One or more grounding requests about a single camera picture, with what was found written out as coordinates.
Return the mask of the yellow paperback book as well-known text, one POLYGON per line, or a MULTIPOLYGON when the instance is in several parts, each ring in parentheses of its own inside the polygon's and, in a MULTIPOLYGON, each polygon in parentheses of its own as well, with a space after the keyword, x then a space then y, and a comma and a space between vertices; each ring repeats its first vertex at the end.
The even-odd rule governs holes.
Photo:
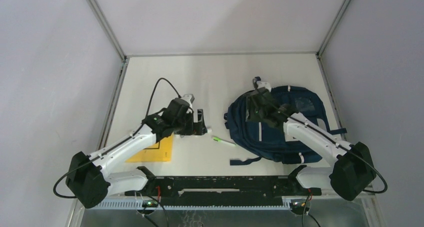
POLYGON ((160 142, 143 149, 126 160, 126 163, 142 162, 170 162, 172 159, 174 135, 162 139, 160 142))

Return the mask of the navy blue backpack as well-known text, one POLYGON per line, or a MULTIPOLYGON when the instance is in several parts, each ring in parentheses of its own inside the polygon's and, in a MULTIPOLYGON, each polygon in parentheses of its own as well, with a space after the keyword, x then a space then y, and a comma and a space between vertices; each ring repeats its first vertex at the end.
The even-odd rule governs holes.
MULTIPOLYGON (((251 91, 239 96, 224 114, 225 127, 230 138, 240 147, 255 154, 247 160, 232 159, 230 165, 245 166, 262 158, 282 164, 308 164, 319 162, 322 157, 298 140, 292 140, 283 132, 263 122, 248 121, 247 96, 251 91)), ((290 104, 299 110, 309 121, 326 129, 331 135, 347 133, 345 128, 330 129, 327 113, 319 96, 305 87, 282 85, 272 87, 270 95, 279 105, 290 104)))

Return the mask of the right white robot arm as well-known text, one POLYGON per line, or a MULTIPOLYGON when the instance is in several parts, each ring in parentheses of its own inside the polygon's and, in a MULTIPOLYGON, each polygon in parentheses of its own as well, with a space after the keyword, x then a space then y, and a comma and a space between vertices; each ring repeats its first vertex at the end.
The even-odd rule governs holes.
POLYGON ((328 163, 327 167, 304 166, 289 181, 289 190, 302 195, 311 188, 330 189, 347 201, 354 200, 378 176, 369 148, 334 137, 307 119, 295 106, 280 105, 265 87, 246 97, 246 120, 266 123, 305 144, 328 163))

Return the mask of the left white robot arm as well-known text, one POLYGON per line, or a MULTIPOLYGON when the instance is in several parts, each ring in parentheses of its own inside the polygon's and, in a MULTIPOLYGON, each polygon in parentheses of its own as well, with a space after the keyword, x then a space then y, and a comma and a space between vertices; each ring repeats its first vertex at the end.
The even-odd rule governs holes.
POLYGON ((203 135, 194 130, 193 94, 174 98, 161 114, 148 115, 139 128, 123 140, 90 154, 78 152, 69 166, 65 184, 87 209, 101 203, 106 197, 128 191, 140 191, 149 196, 157 183, 140 168, 115 172, 115 168, 138 152, 149 148, 172 134, 203 135))

